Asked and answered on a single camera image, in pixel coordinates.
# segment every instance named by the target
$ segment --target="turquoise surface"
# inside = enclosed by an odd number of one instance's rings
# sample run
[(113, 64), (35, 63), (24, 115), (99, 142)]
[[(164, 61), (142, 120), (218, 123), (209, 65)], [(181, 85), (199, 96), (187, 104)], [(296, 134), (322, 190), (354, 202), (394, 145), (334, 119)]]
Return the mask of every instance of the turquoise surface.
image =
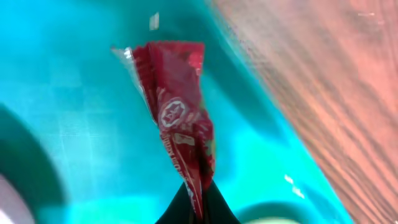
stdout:
[[(150, 32), (156, 12), (160, 29)], [(215, 182), (242, 222), (352, 223), (203, 2), (3, 0), (0, 35), (0, 172), (38, 223), (154, 223), (163, 214), (182, 180), (109, 50), (163, 39), (206, 44)]]

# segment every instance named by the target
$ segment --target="wooden surface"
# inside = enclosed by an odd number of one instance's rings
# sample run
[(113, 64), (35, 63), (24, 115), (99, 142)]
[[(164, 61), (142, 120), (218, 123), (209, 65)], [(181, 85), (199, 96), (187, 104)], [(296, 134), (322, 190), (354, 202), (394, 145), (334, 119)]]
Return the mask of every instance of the wooden surface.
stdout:
[(398, 223), (398, 1), (215, 0), (356, 223)]

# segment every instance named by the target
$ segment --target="black object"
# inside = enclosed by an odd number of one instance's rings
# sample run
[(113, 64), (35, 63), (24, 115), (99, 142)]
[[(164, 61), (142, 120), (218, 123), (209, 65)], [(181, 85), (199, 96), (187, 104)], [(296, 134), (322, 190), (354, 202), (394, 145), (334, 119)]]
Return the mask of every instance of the black object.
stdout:
[(199, 223), (193, 212), (185, 184), (182, 184), (166, 212), (156, 224), (239, 224), (214, 182), (203, 193), (205, 218)]

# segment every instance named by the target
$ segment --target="candy wrapper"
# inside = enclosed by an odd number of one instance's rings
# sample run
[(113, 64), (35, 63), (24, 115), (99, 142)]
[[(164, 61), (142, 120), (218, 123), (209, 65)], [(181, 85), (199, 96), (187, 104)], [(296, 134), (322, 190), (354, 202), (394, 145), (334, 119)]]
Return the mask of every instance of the candy wrapper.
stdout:
[(205, 47), (192, 42), (149, 42), (114, 50), (131, 71), (192, 207), (203, 219), (202, 192), (215, 171), (213, 124), (204, 107), (200, 75)]

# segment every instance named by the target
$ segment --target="star logo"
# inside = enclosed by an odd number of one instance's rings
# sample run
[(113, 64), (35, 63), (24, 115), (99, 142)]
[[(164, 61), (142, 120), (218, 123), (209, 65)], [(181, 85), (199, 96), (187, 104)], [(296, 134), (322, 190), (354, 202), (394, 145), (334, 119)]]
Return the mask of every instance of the star logo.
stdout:
[(177, 124), (185, 114), (185, 105), (178, 99), (172, 99), (163, 109), (160, 117), (165, 128)]

